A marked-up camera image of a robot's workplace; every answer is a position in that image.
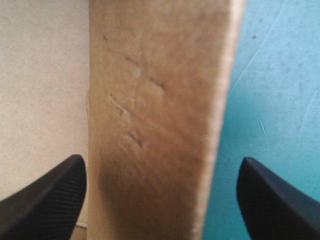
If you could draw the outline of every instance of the black textured grip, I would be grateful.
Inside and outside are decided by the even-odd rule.
[[[254,158],[243,159],[236,190],[253,240],[320,240],[320,203]]]
[[[0,240],[69,240],[86,184],[83,158],[70,156],[0,202]]]

